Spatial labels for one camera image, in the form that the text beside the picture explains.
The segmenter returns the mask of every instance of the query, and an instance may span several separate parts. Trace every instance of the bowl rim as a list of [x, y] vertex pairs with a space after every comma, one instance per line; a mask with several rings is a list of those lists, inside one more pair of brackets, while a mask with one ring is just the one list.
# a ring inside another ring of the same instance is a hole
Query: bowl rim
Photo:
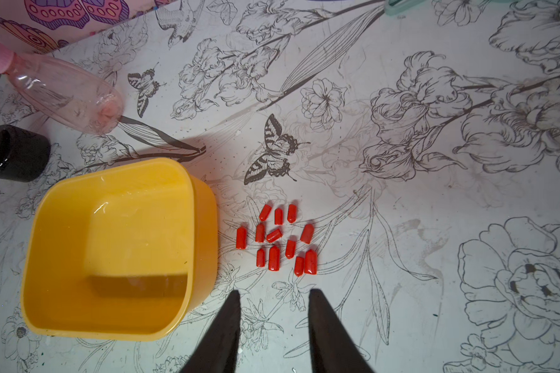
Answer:
[[184, 178], [191, 187], [193, 193], [191, 193], [192, 197], [192, 205], [194, 210], [195, 205], [195, 187], [192, 180], [191, 175], [187, 171], [187, 169], [182, 166], [177, 161], [170, 159], [170, 158], [155, 158], [155, 159], [148, 159], [148, 160], [141, 160], [139, 162], [133, 162], [126, 165], [121, 165], [113, 168], [103, 169], [101, 171], [96, 171], [94, 173], [79, 175], [70, 177], [64, 180], [60, 180], [52, 187], [48, 189], [42, 200], [40, 201], [39, 205], [37, 206], [36, 212], [33, 217], [33, 225], [31, 227], [31, 234], [29, 237], [29, 243], [27, 244], [27, 253], [26, 253], [26, 260], [25, 260], [25, 267], [23, 268], [22, 273], [22, 281], [21, 281], [21, 291], [20, 291], [20, 302], [21, 302], [21, 314], [25, 323], [29, 327], [29, 329], [41, 335], [49, 335], [52, 337], [73, 337], [73, 338], [94, 338], [94, 339], [115, 339], [120, 341], [155, 341], [157, 339], [163, 338], [172, 332], [182, 321], [183, 317], [187, 313], [187, 308], [189, 306], [189, 302], [191, 296], [193, 295], [194, 289], [194, 262], [193, 265], [189, 267], [189, 272], [187, 274], [187, 289], [184, 294], [184, 299], [182, 304], [180, 305], [179, 311], [177, 314], [171, 319], [171, 321], [162, 329], [157, 332], [149, 333], [149, 334], [138, 334], [138, 333], [115, 333], [115, 332], [99, 332], [99, 331], [79, 331], [79, 330], [67, 330], [67, 329], [52, 329], [52, 328], [40, 328], [33, 324], [31, 319], [27, 316], [27, 312], [25, 309], [25, 290], [26, 290], [26, 280], [27, 280], [27, 270], [29, 266], [29, 253], [31, 251], [31, 244], [33, 242], [33, 236], [35, 235], [37, 219], [35, 217], [39, 214], [40, 210], [42, 209], [44, 202], [50, 195], [54, 194], [54, 190], [59, 190], [63, 187], [66, 187], [67, 184], [70, 183], [78, 183], [85, 178], [94, 178], [99, 177], [102, 174], [112, 173], [112, 172], [119, 172], [120, 168], [137, 168], [137, 167], [148, 167], [149, 165], [156, 165], [161, 163], [162, 165], [172, 166], [176, 168], [179, 172], [180, 177]]

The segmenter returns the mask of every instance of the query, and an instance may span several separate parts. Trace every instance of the peony drawing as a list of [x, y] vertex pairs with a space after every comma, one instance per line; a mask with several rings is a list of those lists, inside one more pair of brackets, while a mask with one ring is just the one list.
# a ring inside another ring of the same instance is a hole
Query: peony drawing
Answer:
[[94, 72], [100, 78], [116, 84], [118, 71], [133, 61], [137, 51], [147, 43], [147, 23], [121, 23], [100, 33], [100, 41], [94, 47], [93, 57], [79, 63], [83, 69]]
[[468, 153], [484, 171], [518, 172], [555, 156], [560, 171], [560, 79], [531, 92], [507, 85], [492, 94], [493, 103], [474, 111], [463, 125]]
[[490, 44], [515, 52], [523, 62], [540, 66], [545, 73], [559, 73], [560, 0], [512, 3]]
[[459, 276], [481, 339], [471, 335], [462, 346], [470, 361], [448, 363], [444, 372], [478, 372], [500, 361], [508, 370], [486, 371], [560, 371], [560, 224], [540, 227], [527, 217], [491, 224], [461, 244]]
[[340, 108], [344, 107], [346, 88], [336, 86], [328, 79], [315, 79], [311, 88], [301, 89], [303, 114], [311, 120], [311, 128], [329, 130], [342, 121]]

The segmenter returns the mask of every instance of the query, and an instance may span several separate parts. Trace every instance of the pink patterned fabric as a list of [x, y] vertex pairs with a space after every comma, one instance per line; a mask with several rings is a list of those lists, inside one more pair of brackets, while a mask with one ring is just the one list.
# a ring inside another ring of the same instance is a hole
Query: pink patterned fabric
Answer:
[[140, 16], [172, 0], [3, 0], [0, 43], [47, 53]]

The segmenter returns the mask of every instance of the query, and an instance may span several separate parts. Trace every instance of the light blue object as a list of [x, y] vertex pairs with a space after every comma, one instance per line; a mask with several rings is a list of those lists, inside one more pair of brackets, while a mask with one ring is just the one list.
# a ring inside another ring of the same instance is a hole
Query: light blue object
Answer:
[[[405, 10], [414, 7], [425, 0], [386, 0], [384, 3], [384, 12], [389, 16], [395, 16]], [[493, 2], [513, 2], [516, 0], [492, 0]]]

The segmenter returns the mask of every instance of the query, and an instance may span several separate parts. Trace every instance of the yellow plastic bowl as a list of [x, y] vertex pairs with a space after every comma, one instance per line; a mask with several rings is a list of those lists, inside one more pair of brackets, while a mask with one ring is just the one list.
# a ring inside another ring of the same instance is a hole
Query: yellow plastic bowl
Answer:
[[214, 194], [174, 160], [61, 181], [33, 221], [23, 317], [38, 334], [162, 338], [214, 287], [217, 246]]

